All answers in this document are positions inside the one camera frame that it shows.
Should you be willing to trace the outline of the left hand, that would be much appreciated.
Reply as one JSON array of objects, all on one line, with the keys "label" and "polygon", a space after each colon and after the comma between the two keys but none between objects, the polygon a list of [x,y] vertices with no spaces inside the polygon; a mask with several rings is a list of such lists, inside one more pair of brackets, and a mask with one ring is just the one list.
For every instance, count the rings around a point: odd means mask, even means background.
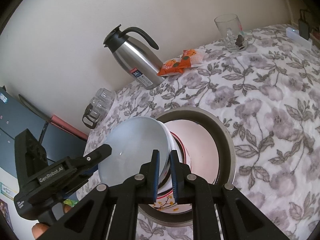
[{"label": "left hand", "polygon": [[[63,204],[63,212],[67,213],[72,209],[71,206],[67,204]],[[49,226],[43,223],[36,223],[32,228],[31,232],[33,234],[34,239],[38,239],[43,233],[45,233],[49,229]]]}]

